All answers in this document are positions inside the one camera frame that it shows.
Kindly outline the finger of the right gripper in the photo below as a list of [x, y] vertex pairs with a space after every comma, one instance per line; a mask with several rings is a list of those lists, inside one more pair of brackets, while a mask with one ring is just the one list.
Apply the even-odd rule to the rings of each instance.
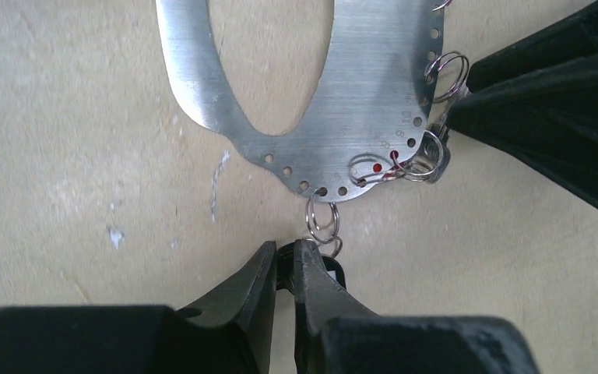
[[598, 1], [471, 65], [475, 93], [538, 69], [598, 54]]
[[451, 107], [446, 124], [598, 209], [598, 54], [469, 95]]

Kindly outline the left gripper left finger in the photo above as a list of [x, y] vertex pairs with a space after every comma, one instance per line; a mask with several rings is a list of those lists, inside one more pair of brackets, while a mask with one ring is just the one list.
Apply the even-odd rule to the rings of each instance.
[[191, 327], [190, 369], [269, 371], [276, 275], [276, 243], [264, 242], [240, 270], [178, 310]]

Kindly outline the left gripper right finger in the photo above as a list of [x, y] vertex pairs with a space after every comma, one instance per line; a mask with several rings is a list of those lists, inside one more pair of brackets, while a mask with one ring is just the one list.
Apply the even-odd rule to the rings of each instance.
[[292, 294], [297, 372], [341, 373], [346, 321], [378, 314], [329, 275], [318, 247], [307, 239], [293, 244]]

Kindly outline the black key tag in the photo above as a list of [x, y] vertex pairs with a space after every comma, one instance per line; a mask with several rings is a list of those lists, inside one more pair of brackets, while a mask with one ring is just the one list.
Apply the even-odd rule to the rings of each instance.
[[[322, 255], [322, 261], [325, 265], [327, 274], [333, 278], [340, 286], [346, 288], [345, 273], [341, 265], [332, 257]], [[294, 243], [284, 245], [278, 250], [276, 289], [288, 290], [294, 293], [293, 286], [294, 272]]]

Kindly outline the black head key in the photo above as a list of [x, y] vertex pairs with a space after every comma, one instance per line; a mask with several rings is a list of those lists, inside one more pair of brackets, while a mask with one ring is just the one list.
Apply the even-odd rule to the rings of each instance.
[[451, 159], [448, 134], [448, 129], [440, 125], [424, 131], [420, 148], [410, 159], [410, 173], [415, 180], [434, 184], [441, 179]]

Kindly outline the metal key organizer plate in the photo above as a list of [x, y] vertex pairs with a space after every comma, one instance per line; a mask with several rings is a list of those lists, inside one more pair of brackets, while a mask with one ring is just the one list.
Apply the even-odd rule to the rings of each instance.
[[227, 137], [237, 152], [291, 191], [341, 202], [373, 186], [376, 164], [420, 148], [436, 79], [430, 56], [443, 46], [435, 1], [337, 1], [329, 50], [301, 120], [271, 136], [254, 128], [228, 83], [204, 1], [158, 1], [167, 74], [181, 109]]

